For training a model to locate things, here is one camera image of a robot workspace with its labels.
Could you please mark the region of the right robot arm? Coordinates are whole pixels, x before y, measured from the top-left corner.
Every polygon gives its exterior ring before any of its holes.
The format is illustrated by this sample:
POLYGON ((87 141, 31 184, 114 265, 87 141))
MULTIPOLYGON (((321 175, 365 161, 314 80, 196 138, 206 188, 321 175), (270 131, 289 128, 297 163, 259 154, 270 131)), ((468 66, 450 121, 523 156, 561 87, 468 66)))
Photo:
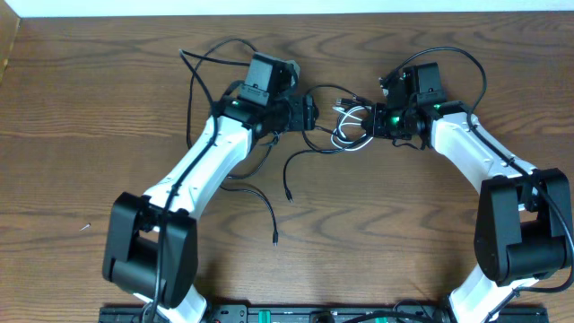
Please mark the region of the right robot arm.
POLYGON ((435 63, 397 68, 379 80, 386 102, 362 127, 395 146, 419 137, 445 156, 479 195, 474 229, 477 264, 451 292, 444 322, 490 322, 522 292, 573 268, 570 184, 558 169, 540 170, 490 135, 472 109, 448 100, 435 63))

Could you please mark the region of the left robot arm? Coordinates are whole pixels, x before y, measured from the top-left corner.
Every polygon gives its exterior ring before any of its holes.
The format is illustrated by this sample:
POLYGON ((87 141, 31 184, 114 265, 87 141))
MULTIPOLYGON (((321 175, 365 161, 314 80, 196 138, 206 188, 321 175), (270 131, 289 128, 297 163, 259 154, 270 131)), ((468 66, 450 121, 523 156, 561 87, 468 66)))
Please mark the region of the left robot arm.
POLYGON ((243 81, 210 99, 202 134, 178 164, 142 195, 114 202, 103 277, 145 302, 135 322, 198 322, 207 308, 194 287, 197 222, 232 169, 267 135, 310 130, 318 111, 296 92, 300 67, 256 52, 243 81))

